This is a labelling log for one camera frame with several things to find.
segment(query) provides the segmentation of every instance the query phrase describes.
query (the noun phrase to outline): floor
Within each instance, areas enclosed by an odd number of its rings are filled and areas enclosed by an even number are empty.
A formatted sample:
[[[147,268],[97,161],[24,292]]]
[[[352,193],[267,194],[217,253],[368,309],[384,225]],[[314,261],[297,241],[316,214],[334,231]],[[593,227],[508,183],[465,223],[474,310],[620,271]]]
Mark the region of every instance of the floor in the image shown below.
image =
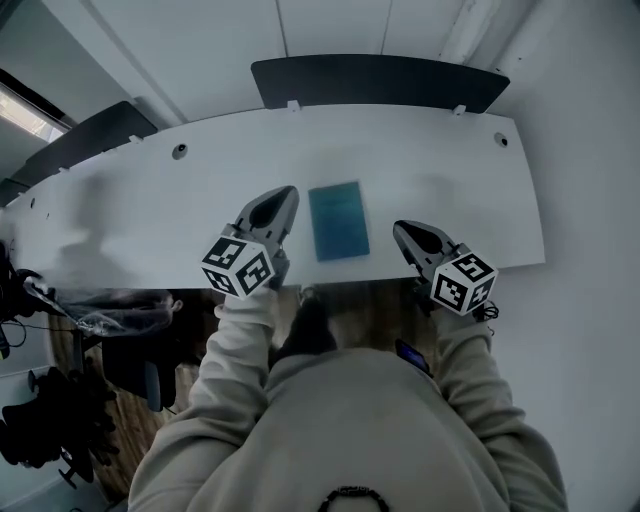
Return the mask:
[[[331,310],[331,330],[339,346],[368,346],[394,351],[395,340],[401,338],[418,348],[433,368],[437,363],[433,329],[412,303],[411,288],[410,279],[322,286],[320,291]],[[190,352],[201,357],[208,336],[216,328],[213,310],[223,297],[211,290],[178,290],[173,293],[185,303],[174,325],[184,331],[183,341],[190,345]],[[276,346],[284,342],[296,309],[296,290],[281,290],[274,311],[276,331],[273,342]],[[52,329],[71,327],[60,317],[50,317],[50,322]],[[56,364],[66,373],[73,367],[71,335],[68,332],[52,332],[51,335]],[[89,350],[86,356],[90,358],[92,368],[102,375],[100,347]],[[176,369],[177,396],[172,411],[179,412],[187,407],[189,389],[197,375],[198,368],[193,363],[182,364]],[[107,403],[107,413],[113,418],[116,430],[109,435],[109,440],[120,449],[120,454],[111,456],[110,466],[94,464],[105,494],[112,502],[128,495],[131,479],[156,432],[172,417],[172,412],[166,410],[151,412],[142,398],[118,388],[114,390],[117,399]]]

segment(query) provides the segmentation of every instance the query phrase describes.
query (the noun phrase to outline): sweatshirt sleeve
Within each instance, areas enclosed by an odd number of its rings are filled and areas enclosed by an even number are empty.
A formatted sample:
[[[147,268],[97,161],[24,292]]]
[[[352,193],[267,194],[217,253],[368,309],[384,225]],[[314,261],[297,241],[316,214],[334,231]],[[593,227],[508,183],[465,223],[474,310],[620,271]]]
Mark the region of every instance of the sweatshirt sleeve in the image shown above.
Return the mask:
[[[264,384],[274,292],[216,308],[189,408],[162,427],[134,476],[131,511],[183,511],[216,468],[242,444],[267,406]]]
[[[436,382],[498,465],[510,510],[566,510],[556,457],[544,437],[524,423],[524,412],[513,406],[511,389],[490,354],[486,323],[444,309],[433,319],[440,357]]]

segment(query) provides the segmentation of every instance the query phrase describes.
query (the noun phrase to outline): blue book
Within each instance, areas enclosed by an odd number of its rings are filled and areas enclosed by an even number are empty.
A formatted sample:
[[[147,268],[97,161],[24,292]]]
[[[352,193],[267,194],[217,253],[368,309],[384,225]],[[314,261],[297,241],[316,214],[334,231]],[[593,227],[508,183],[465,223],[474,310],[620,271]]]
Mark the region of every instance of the blue book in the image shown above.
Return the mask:
[[[318,261],[369,254],[369,237],[358,182],[309,190]]]

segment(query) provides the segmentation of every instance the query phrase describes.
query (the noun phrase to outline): black chair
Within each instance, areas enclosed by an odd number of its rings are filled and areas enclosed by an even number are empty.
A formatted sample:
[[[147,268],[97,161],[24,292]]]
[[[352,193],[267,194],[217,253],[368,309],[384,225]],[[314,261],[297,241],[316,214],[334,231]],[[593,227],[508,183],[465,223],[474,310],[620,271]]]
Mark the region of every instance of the black chair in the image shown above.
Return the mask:
[[[70,470],[60,474],[69,485],[76,488],[71,480],[75,473],[92,482],[90,454],[109,465],[104,453],[119,453],[105,437],[115,430],[104,411],[105,402],[115,399],[115,393],[95,375],[71,372],[67,379],[57,368],[40,378],[29,372],[29,386],[38,391],[34,400],[2,409],[0,453],[9,464],[33,468],[62,457]]]
[[[99,155],[158,129],[133,105],[121,101],[84,120],[75,128],[38,151],[11,179],[33,186],[57,174],[61,167],[69,169],[92,156]]]
[[[187,357],[180,341],[165,329],[150,336],[85,338],[74,332],[74,364],[84,368],[84,352],[101,344],[104,377],[125,391],[146,398],[160,412],[176,399],[176,367]]]

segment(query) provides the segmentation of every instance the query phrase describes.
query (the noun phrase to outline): white wall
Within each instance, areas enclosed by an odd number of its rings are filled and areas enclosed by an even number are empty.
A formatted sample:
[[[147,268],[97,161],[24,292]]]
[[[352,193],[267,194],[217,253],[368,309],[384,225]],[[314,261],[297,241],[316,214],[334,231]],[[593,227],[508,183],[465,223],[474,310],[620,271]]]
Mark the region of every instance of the white wall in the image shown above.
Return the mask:
[[[27,158],[45,146],[46,142],[39,137],[0,117],[0,180],[15,173]]]
[[[40,0],[23,0],[0,30],[0,68],[76,122],[130,100]]]
[[[516,119],[548,263],[505,272],[495,354],[549,438],[571,510],[628,511],[640,496],[640,12],[572,2]]]
[[[24,340],[24,345],[12,348],[10,356],[0,361],[0,377],[28,372],[29,370],[54,364],[49,332],[28,327],[29,325],[48,327],[47,315],[45,313],[35,313],[29,318],[18,316],[17,320],[27,326],[25,327],[27,337]],[[4,324],[2,330],[11,345],[19,345],[24,338],[24,330],[19,325]]]

